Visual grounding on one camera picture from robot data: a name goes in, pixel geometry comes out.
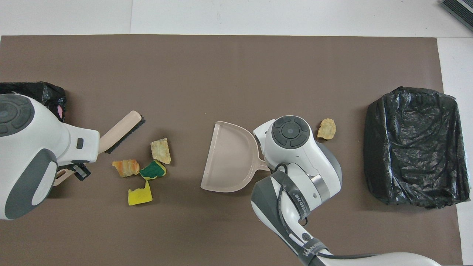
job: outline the dustpan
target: dustpan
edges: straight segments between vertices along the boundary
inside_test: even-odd
[[[253,135],[241,126],[216,122],[201,188],[235,192],[248,185],[257,170],[269,168],[259,157]]]

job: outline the sponge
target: sponge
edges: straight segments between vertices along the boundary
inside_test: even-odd
[[[140,175],[145,180],[156,179],[166,174],[166,167],[158,160],[153,160],[148,166],[140,170]]]
[[[128,189],[128,205],[136,205],[140,203],[150,202],[153,200],[149,183],[146,180],[145,188],[137,188],[135,190]]]

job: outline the yellow sponge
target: yellow sponge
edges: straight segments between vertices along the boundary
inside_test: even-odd
[[[136,205],[140,203],[150,202],[153,200],[151,189],[146,180],[145,188],[137,188],[135,190],[128,189],[128,205]]]

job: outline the hand brush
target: hand brush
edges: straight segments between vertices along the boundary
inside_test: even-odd
[[[111,153],[120,143],[123,142],[133,131],[139,128],[146,120],[136,111],[129,112],[116,125],[114,125],[105,135],[100,138],[98,153]],[[53,186],[59,185],[75,171],[63,169],[56,174]]]

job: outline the green sponge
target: green sponge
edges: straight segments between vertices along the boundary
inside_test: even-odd
[[[162,165],[158,160],[152,161],[148,166],[140,170],[140,175],[146,179],[156,179],[166,174],[166,167]]]

